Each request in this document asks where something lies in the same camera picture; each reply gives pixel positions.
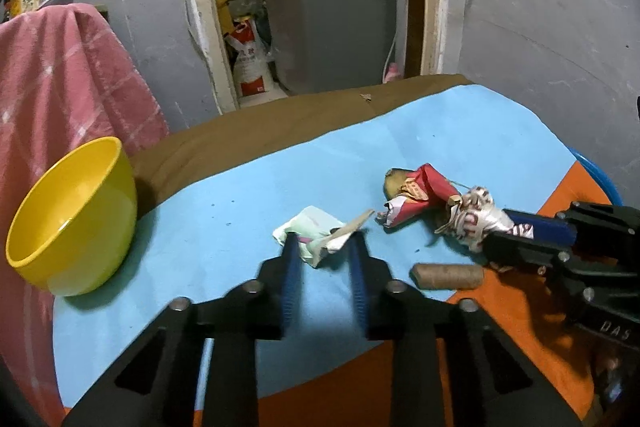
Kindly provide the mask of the pink plaid cloth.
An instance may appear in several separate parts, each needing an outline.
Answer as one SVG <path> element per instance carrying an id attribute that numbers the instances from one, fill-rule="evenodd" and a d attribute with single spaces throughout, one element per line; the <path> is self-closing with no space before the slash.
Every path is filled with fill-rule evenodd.
<path id="1" fill-rule="evenodd" d="M 1 230 L 48 168 L 114 135 L 134 155 L 169 133 L 156 98 L 90 4 L 52 5 L 1 26 Z M 1 358 L 29 405 L 62 423 L 52 351 L 53 298 L 1 265 Z"/>

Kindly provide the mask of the red white rice bag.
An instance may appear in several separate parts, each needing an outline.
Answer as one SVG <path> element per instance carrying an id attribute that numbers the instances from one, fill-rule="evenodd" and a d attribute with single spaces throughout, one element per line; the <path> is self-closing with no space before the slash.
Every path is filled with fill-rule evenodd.
<path id="1" fill-rule="evenodd" d="M 241 18 L 226 37 L 228 48 L 233 51 L 232 77 L 240 98 L 269 92 L 273 79 L 267 60 L 267 52 L 259 37 L 254 18 Z"/>

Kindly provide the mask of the yellow plastic bowl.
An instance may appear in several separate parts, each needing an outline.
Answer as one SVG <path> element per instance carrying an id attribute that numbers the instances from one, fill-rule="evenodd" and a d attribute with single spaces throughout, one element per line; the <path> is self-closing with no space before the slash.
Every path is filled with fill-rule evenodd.
<path id="1" fill-rule="evenodd" d="M 138 198 L 122 141 L 95 139 L 61 158 L 23 199 L 6 236 L 9 266 L 58 297 L 90 293 L 122 264 Z"/>

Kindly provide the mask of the blue plastic bucket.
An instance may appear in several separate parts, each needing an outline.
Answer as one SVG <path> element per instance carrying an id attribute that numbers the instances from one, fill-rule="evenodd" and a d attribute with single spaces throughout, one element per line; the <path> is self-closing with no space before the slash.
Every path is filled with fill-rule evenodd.
<path id="1" fill-rule="evenodd" d="M 597 182 L 600 186 L 600 189 L 606 195 L 608 200 L 612 205 L 615 206 L 623 206 L 624 202 L 622 196 L 620 196 L 620 192 L 617 190 L 612 179 L 604 172 L 604 170 L 599 167 L 594 161 L 582 155 L 582 153 L 575 150 L 573 147 L 570 148 L 570 151 L 575 156 L 577 161 L 582 167 L 590 174 L 591 178 Z"/>

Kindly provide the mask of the red snack wrapper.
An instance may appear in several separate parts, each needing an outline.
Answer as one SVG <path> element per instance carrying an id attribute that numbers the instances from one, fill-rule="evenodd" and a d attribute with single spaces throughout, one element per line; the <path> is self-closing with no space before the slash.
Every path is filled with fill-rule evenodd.
<path id="1" fill-rule="evenodd" d="M 454 184 L 431 164 L 411 171 L 414 180 L 407 183 L 411 197 L 386 198 L 383 209 L 376 215 L 376 221 L 386 229 L 399 227 L 425 211 L 446 210 L 448 197 L 460 194 Z"/>

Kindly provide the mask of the red brown printed white wrapper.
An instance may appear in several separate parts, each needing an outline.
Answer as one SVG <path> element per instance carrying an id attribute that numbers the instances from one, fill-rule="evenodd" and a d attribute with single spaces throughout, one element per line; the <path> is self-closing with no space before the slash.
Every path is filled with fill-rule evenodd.
<path id="1" fill-rule="evenodd" d="M 495 232 L 534 238 L 533 225 L 517 225 L 504 210 L 496 206 L 486 187 L 474 186 L 463 194 L 449 196 L 446 217 L 435 233 L 454 237 L 472 253 L 480 253 L 484 238 Z"/>

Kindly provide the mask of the brown cylindrical roll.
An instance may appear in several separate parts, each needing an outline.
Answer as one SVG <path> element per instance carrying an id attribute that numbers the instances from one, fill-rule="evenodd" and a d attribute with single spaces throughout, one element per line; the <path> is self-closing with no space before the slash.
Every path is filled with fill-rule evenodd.
<path id="1" fill-rule="evenodd" d="M 484 269 L 480 265 L 416 263 L 409 274 L 424 291 L 466 291 L 484 283 Z"/>

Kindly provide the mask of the pale green paper wrapper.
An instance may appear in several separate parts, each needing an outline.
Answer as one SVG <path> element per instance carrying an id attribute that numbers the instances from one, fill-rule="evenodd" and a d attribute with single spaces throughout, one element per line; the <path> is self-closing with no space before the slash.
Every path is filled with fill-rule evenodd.
<path id="1" fill-rule="evenodd" d="M 342 222 L 314 206 L 307 206 L 296 216 L 272 232 L 272 237 L 283 246 L 288 233 L 298 237 L 299 257 L 317 269 L 322 261 L 340 251 L 352 234 L 358 232 L 374 215 L 369 209 L 349 222 Z"/>

